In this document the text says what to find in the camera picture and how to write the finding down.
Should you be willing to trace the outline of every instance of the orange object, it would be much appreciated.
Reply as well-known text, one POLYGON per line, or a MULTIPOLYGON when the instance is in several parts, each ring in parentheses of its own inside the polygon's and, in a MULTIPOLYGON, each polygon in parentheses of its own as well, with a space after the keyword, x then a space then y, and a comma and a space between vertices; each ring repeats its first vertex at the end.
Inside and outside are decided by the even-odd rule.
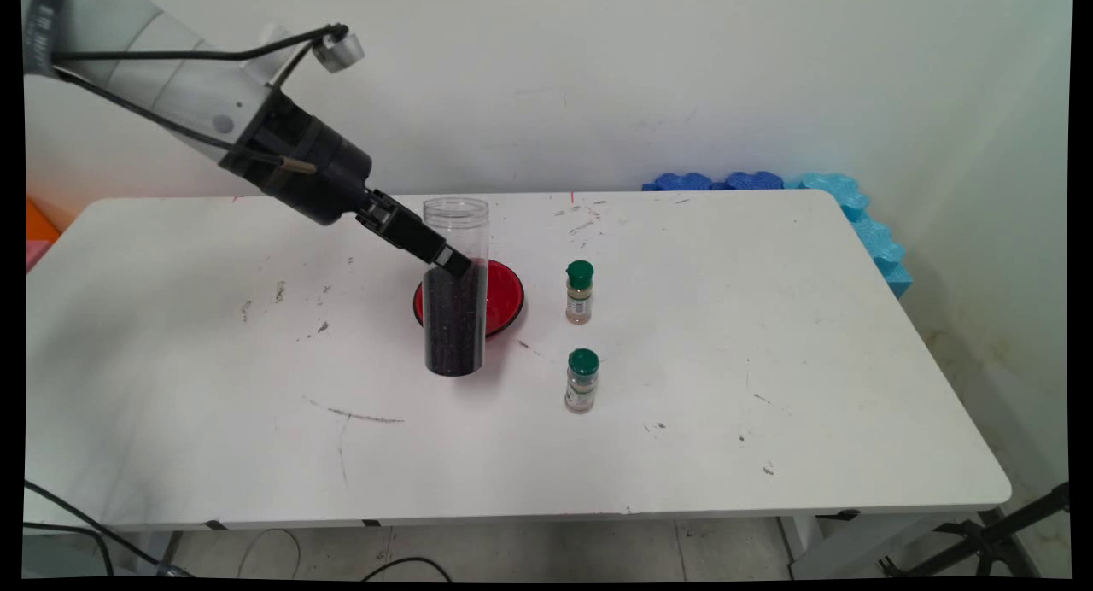
POLYGON ((49 224, 48 218, 42 214, 42 211, 34 205, 31 198, 26 199, 26 240, 49 240, 50 244, 56 244, 61 233, 58 233, 54 225, 49 224))

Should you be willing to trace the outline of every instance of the black cable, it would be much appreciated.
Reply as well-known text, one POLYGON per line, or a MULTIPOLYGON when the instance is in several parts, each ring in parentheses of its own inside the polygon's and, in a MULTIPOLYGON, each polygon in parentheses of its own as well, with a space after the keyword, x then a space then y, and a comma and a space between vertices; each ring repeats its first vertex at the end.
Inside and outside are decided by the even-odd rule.
POLYGON ((298 64, 301 59, 303 59, 305 55, 307 55, 307 51, 312 49, 315 49, 315 43, 302 47, 298 51, 296 51, 295 57, 293 57, 289 61, 289 66, 284 67, 284 70, 281 71, 280 76, 273 80, 273 85, 271 86, 274 90, 281 88, 281 85, 284 85, 284 81, 289 78, 289 74, 291 74, 293 70, 296 70, 296 64, 298 64))
POLYGON ((366 577, 364 577, 364 578, 362 578, 361 582, 368 582, 368 580, 371 580, 372 577, 378 575, 379 572, 384 571, 385 569, 387 569, 387 568, 389 568, 391 566, 397 566, 399 564, 404 564, 407 562, 421 562, 423 564, 428 564, 428 565, 433 566, 433 568, 436 569, 436 571, 440 572, 440 576, 444 577, 444 580, 446 580, 448 582, 451 582, 451 577, 448 576, 448 572, 444 571, 444 568, 442 568, 440 566, 438 566, 436 564, 436 562, 434 562, 432 559, 426 559, 425 557, 402 557, 401 559, 395 559, 393 562, 391 562, 389 564, 385 564, 385 565, 379 566, 378 568, 372 570, 372 574, 368 575, 368 576, 366 576, 366 577))
POLYGON ((90 535, 95 544, 98 545, 98 552, 103 555, 103 567, 106 568, 106 576, 114 576, 114 564, 110 562, 110 554, 106 552, 106 542, 103 541, 103 536, 91 531, 90 529, 83 529, 82 527, 70 527, 70 525, 50 525, 46 523, 31 523, 23 521, 23 527, 26 529, 40 529, 45 531, 70 531, 73 533, 82 533, 84 535, 90 535))
POLYGON ((156 123, 160 125, 160 127, 168 129, 168 131, 176 131, 180 133, 180 135, 188 137, 188 139, 197 140, 199 143, 205 143, 209 144, 209 146, 218 146, 220 149, 224 149, 224 151, 228 151, 230 154, 247 156, 247 158, 257 159, 259 163, 272 164, 272 166, 283 166, 284 164, 284 158, 281 158, 280 155, 261 154, 261 152, 254 151, 254 149, 237 146, 237 144, 227 143, 225 140, 214 139, 211 135, 203 135, 203 133, 184 127, 184 125, 175 123, 175 121, 172 121, 166 117, 157 116, 157 114, 149 111, 148 108, 141 108, 141 106, 132 104, 132 102, 129 102, 124 97, 115 96, 115 94, 106 92, 105 88, 93 84, 93 82, 79 76, 79 74, 75 74, 74 72, 66 69, 59 69, 58 67, 54 67, 54 69, 60 71, 58 76, 62 81, 68 82, 68 84, 82 86, 82 88, 87 90, 87 92, 94 93, 95 96, 105 97, 106 99, 113 102, 113 104, 117 104, 118 106, 121 106, 121 108, 125 108, 126 111, 136 113, 138 116, 152 121, 152 123, 156 123))
MULTIPOLYGON (((47 498, 48 500, 52 501, 54 504, 56 504, 57 506, 59 506, 62 510, 66 510, 66 512, 72 515, 73 517, 79 518, 81 521, 87 523, 87 525, 90 525, 91 529, 93 529, 93 530, 97 531, 98 533, 102 533, 106 537, 109 537, 110 540, 117 542, 124 548, 126 548, 127 551, 129 551, 133 555, 137 555, 138 557, 140 557, 144 562, 146 562, 146 563, 155 566, 157 569, 163 566, 163 564, 158 559, 156 559, 155 557, 152 557, 148 553, 145 553, 145 552, 141 551, 140 548, 138 548, 137 546, 133 546, 132 543, 130 543, 125 537, 121 537, 117 533, 114 533, 109 529, 107 529, 107 528, 98 524, 98 522, 95 521, 94 518, 91 518, 87 515, 81 512, 75 506, 72 506, 68 501, 63 500, 60 497, 57 497, 52 493, 49 493, 48 490, 42 488, 40 486, 38 486, 35 483, 28 481, 27 478, 23 478, 23 487, 24 488, 30 488, 34 493, 37 493, 38 495, 40 495, 40 496, 47 498)), ((180 574, 183 576, 188 576, 188 577, 192 577, 193 576, 193 575, 191 575, 190 572, 184 570, 180 567, 171 566, 169 569, 172 571, 180 574)))
POLYGON ((224 52, 222 50, 99 50, 84 52, 62 52, 56 51, 52 61, 101 61, 101 59, 213 59, 214 61, 246 61, 255 57, 285 49, 302 42, 312 42, 326 35, 336 38, 343 38, 349 33, 349 27, 341 23, 304 32, 295 36, 289 36, 280 42, 272 42, 259 46, 258 49, 239 50, 236 52, 224 52))

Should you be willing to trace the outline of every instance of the white arm segment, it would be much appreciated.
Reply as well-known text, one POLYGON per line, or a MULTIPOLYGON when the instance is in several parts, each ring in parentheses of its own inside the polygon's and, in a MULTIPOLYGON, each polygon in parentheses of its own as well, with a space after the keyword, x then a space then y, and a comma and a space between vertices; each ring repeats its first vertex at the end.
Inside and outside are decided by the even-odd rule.
MULTIPOLYGON (((24 22, 28 3, 23 0, 24 22)), ((64 0, 56 20, 54 49, 58 51, 215 50, 150 0, 64 0)), ((278 69, 289 54, 284 49, 259 58, 260 67, 278 69)), ((259 74, 254 76, 237 61, 132 59, 59 66, 157 116, 226 143, 238 140, 270 93, 269 76, 263 80, 250 69, 259 74)), ((215 163, 225 155, 223 149, 175 135, 215 163)))

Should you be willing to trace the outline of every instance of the pink object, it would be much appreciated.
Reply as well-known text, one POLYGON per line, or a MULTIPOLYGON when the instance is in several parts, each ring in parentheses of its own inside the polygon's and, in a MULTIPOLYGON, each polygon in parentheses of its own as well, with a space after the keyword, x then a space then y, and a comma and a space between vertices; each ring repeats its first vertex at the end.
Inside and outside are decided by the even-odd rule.
POLYGON ((43 256, 46 256, 47 249, 49 249, 49 240, 27 240, 26 241, 26 271, 31 272, 31 269, 38 261, 42 260, 43 256))

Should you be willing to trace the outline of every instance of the cable on floor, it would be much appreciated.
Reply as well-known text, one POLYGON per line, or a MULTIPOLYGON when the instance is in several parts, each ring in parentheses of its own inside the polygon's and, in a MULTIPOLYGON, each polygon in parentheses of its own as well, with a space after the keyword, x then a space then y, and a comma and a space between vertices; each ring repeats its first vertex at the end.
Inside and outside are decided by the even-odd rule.
MULTIPOLYGON (((83 511, 80 510, 79 508, 77 508, 75 506, 72 506, 68 501, 63 500, 60 497, 57 497, 52 493, 49 493, 48 490, 42 488, 40 486, 38 486, 35 483, 28 481, 27 478, 23 478, 23 488, 28 488, 28 489, 33 490, 34 493, 37 493, 42 497, 47 498, 49 501, 52 501, 54 504, 56 504, 57 506, 59 506, 62 510, 66 510, 66 512, 72 515, 73 517, 79 518, 81 521, 87 523, 87 525, 90 525, 91 529, 93 529, 96 532, 98 532, 99 534, 105 535, 106 537, 109 537, 110 540, 117 542, 124 548, 126 548, 127 551, 129 551, 130 553, 132 553, 133 555, 137 555, 138 557, 140 557, 144 562, 146 562, 146 563, 155 566, 156 571, 163 571, 164 575, 166 575, 166 576, 185 576, 187 578, 195 578, 193 575, 191 575, 190 572, 186 571, 185 569, 183 569, 183 568, 180 568, 178 566, 172 566, 172 565, 164 564, 163 562, 156 559, 155 557, 152 557, 148 553, 141 551, 137 546, 133 546, 132 543, 130 543, 128 540, 126 540, 125 537, 121 537, 117 533, 114 533, 113 531, 110 531, 109 529, 107 529, 105 525, 98 524, 98 522, 94 518, 91 518, 87 515, 83 513, 83 511)), ((95 540, 95 543, 98 544, 99 552, 103 554, 103 565, 106 568, 107 576, 114 576, 114 565, 110 563, 109 553, 106 552, 106 543, 103 542, 103 539, 97 533, 89 531, 89 530, 85 530, 83 528, 68 527, 68 525, 52 525, 52 524, 46 524, 46 523, 32 523, 32 522, 25 522, 25 521, 23 522, 23 527, 28 528, 28 529, 71 531, 71 532, 83 533, 85 535, 93 536, 94 540, 95 540)), ((299 560, 301 560, 299 542, 296 540, 296 536, 294 536, 292 533, 290 533, 287 530, 284 530, 284 529, 268 529, 268 530, 263 531, 262 533, 258 533, 258 535, 254 540, 250 541, 250 545, 247 546, 246 553, 243 553, 243 558, 239 559, 239 570, 236 574, 236 578, 238 578, 239 575, 242 575, 242 572, 243 572, 243 564, 247 560, 247 556, 250 554, 250 548, 254 547, 255 543, 258 542, 259 537, 261 537, 262 535, 265 535, 266 533, 268 533, 270 531, 281 531, 281 532, 284 532, 285 534, 289 535, 289 537, 292 539, 292 543, 296 545, 296 567, 293 568, 293 570, 292 570, 292 578, 296 578, 296 572, 299 569, 299 560)), ((406 564, 406 563, 409 563, 409 562, 421 562, 423 564, 428 564, 430 566, 433 567, 433 569, 435 569, 436 571, 440 572, 440 576, 444 577, 445 581, 451 582, 451 577, 448 576, 448 572, 444 571, 444 568, 442 568, 439 565, 437 565, 436 562, 434 562, 432 559, 426 559, 425 557, 402 557, 401 559, 395 559, 393 562, 391 562, 389 564, 385 564, 385 565, 379 566, 378 568, 372 570, 371 575, 368 575, 368 576, 366 576, 366 577, 364 577, 364 578, 361 579, 361 582, 367 582, 367 580, 371 580, 373 577, 375 577, 376 575, 378 575, 379 572, 386 570, 387 568, 389 568, 391 566, 397 566, 399 564, 406 564)))
POLYGON ((440 566, 438 566, 436 564, 436 562, 434 562, 432 559, 426 559, 425 557, 402 557, 401 559, 395 559, 393 562, 391 562, 389 564, 381 565, 378 568, 372 570, 372 574, 368 575, 368 576, 366 576, 366 577, 364 577, 364 578, 362 578, 361 582, 368 582, 368 580, 371 580, 372 577, 378 575, 379 572, 384 571, 385 569, 387 569, 387 568, 389 568, 391 566, 397 566, 399 564, 404 564, 407 562, 421 562, 423 564, 428 564, 428 565, 433 566, 433 569, 435 569, 436 571, 440 572, 440 576, 444 577, 444 580, 446 580, 447 582, 451 582, 451 577, 448 576, 448 572, 444 571, 444 568, 442 568, 440 566))
POLYGON ((103 536, 91 531, 90 529, 83 529, 82 527, 71 527, 71 525, 51 525, 46 523, 32 523, 31 521, 23 521, 24 529, 39 529, 43 531, 68 531, 71 533, 80 533, 83 535, 90 535, 95 544, 98 546, 99 554, 103 555, 103 568, 106 569, 106 576, 114 576, 114 563, 110 562, 110 553, 106 552, 106 542, 103 541, 103 536))
POLYGON ((255 544, 258 544, 259 537, 266 535, 266 533, 269 533, 271 531, 280 531, 281 533, 284 533, 285 535, 289 536, 289 540, 292 540, 292 543, 296 545, 296 567, 292 568, 292 576, 289 577, 289 580, 296 579, 296 572, 299 571, 299 557, 302 552, 299 549, 299 542, 296 540, 296 536, 293 535, 292 532, 290 532, 286 529, 268 529, 261 533, 258 533, 258 535, 256 535, 255 539, 250 541, 250 544, 247 545, 247 549, 243 553, 243 558, 239 559, 239 569, 235 572, 235 578, 243 577, 243 566, 247 563, 247 557, 250 555, 250 548, 254 548, 255 544))
POLYGON ((82 510, 80 510, 75 506, 72 506, 68 501, 63 500, 60 497, 57 497, 52 493, 49 493, 48 490, 42 488, 40 486, 38 486, 35 483, 28 481, 27 478, 23 478, 23 488, 28 488, 28 489, 33 490, 34 493, 37 493, 42 497, 47 498, 49 501, 52 501, 54 504, 56 504, 57 506, 59 506, 62 510, 66 510, 66 512, 72 515, 73 517, 79 518, 81 521, 87 523, 87 525, 90 525, 91 529, 93 529, 93 530, 97 531, 98 533, 105 535, 106 537, 109 537, 110 540, 117 542, 124 548, 126 548, 127 551, 129 551, 130 553, 132 553, 133 555, 137 555, 138 557, 140 557, 144 562, 146 562, 146 563, 155 566, 155 568, 156 568, 157 571, 162 570, 167 576, 187 576, 187 577, 192 577, 193 576, 190 572, 184 570, 183 568, 180 568, 178 566, 169 566, 169 565, 163 564, 162 562, 160 562, 158 559, 156 559, 155 557, 152 557, 148 553, 145 553, 145 552, 141 551, 140 548, 138 548, 137 546, 133 546, 133 544, 130 543, 125 537, 121 537, 117 533, 114 533, 109 529, 103 527, 102 524, 98 524, 98 522, 94 518, 91 518, 87 515, 83 513, 82 510))

